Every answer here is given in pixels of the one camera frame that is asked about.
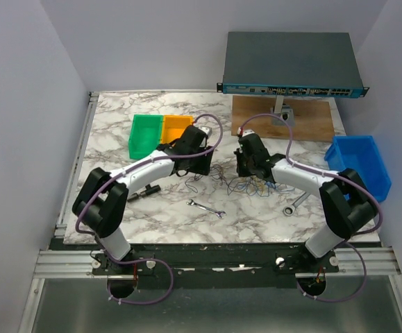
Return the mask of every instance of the robotic arm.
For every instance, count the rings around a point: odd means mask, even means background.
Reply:
[[[270,155],[261,138],[252,130],[245,130],[235,151],[239,176],[257,176],[271,183],[281,183],[302,189],[321,198],[326,225],[321,227],[305,243],[302,259],[316,261],[344,240],[350,239],[362,226],[378,213],[364,193],[341,180],[324,176],[338,174],[365,188],[361,177],[352,169],[343,172],[310,168],[321,173],[304,171],[291,165],[285,155]]]
[[[82,190],[73,204],[72,212],[80,215],[91,197],[111,178],[123,176],[109,184],[105,191],[106,198],[96,198],[85,213],[82,222],[97,236],[103,247],[116,259],[123,259],[131,250],[119,226],[124,215],[127,199],[137,190],[160,178],[178,171],[208,175],[213,151],[189,159],[172,159],[180,155],[192,155],[208,151],[207,140],[212,130],[209,127],[188,126],[181,138],[169,144],[161,144],[149,156],[124,168],[111,172],[96,168],[91,171]]]

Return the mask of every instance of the orange bin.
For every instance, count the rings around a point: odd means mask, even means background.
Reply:
[[[164,116],[160,143],[168,144],[175,139],[179,139],[184,130],[192,124],[192,116]]]

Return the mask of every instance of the marble table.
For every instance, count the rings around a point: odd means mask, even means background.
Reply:
[[[336,135],[345,135],[334,99],[328,101]],[[235,156],[237,137],[231,135],[230,95],[214,92],[106,92],[99,96],[92,121],[90,136],[82,149],[83,161],[77,170],[74,191],[70,194],[64,217],[67,223],[66,244],[93,243],[92,237],[74,230],[76,217],[71,205],[85,182],[88,173],[96,167],[106,171],[124,167],[132,162],[128,156],[128,136],[134,114],[188,114],[217,115],[224,126],[224,138],[213,155],[212,164],[220,164],[224,176],[236,176]],[[210,144],[218,137],[217,124],[212,119],[200,121],[213,128]],[[263,139],[271,154],[284,153],[287,140]],[[327,168],[324,154],[329,143],[295,141],[291,154],[302,163]],[[283,208],[301,195],[298,189],[289,192],[272,190],[268,197],[250,196],[245,192],[228,195],[227,186],[210,176],[191,183],[194,193],[177,176],[161,179],[162,190],[148,198],[128,203],[121,224],[122,232],[132,243],[249,243],[305,241],[323,223],[324,212],[318,198],[310,196],[294,213],[287,217]],[[226,211],[224,219],[186,204],[192,198],[198,203]],[[379,241],[377,233],[354,237],[354,241]]]

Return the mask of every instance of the wall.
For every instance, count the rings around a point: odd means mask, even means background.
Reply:
[[[0,332],[18,329],[87,100],[40,2],[0,0]]]
[[[382,204],[381,238],[392,244],[402,270],[402,0],[389,0],[357,54],[364,99],[342,103],[347,133],[375,137],[392,179]]]
[[[216,89],[229,31],[343,31],[358,49],[386,2],[41,1],[94,91]]]

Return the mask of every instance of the plastic bin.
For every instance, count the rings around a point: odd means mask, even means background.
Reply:
[[[192,123],[192,116],[164,116],[160,143],[168,144],[180,138],[184,130]]]
[[[154,114],[134,115],[128,141],[131,159],[140,160],[156,149],[160,143],[163,118]]]
[[[324,159],[330,170],[356,170],[378,202],[386,199],[392,182],[372,136],[333,137],[333,144]]]

